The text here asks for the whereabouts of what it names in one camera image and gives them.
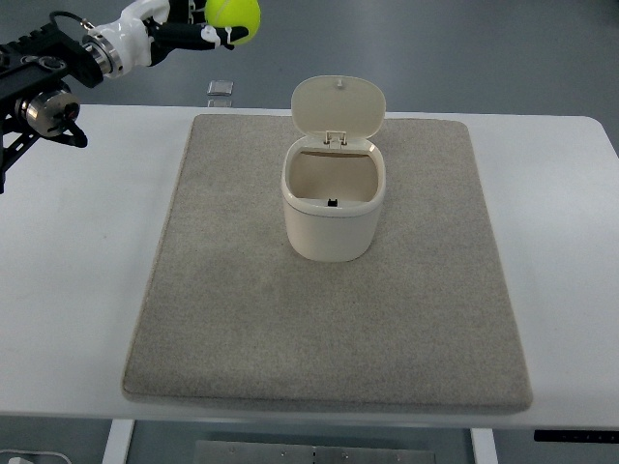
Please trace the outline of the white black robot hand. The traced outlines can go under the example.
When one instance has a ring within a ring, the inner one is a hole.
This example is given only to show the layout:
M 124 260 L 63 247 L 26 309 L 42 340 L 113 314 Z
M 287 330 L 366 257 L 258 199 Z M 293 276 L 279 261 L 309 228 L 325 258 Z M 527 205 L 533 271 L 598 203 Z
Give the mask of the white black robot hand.
M 207 1 L 134 1 L 114 22 L 88 33 L 103 75 L 120 77 L 135 67 L 152 67 L 173 50 L 234 48 L 245 27 L 216 28 L 206 22 Z

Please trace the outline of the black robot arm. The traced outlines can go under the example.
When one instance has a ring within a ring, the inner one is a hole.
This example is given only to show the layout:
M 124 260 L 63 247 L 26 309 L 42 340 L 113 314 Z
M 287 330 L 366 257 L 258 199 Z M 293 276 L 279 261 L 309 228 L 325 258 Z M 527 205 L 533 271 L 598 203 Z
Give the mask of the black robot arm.
M 47 24 L 1 46 L 1 182 L 40 139 L 84 148 L 77 125 L 79 98 L 64 78 L 94 88 L 122 69 L 111 42 L 85 18 L 66 11 L 49 14 Z

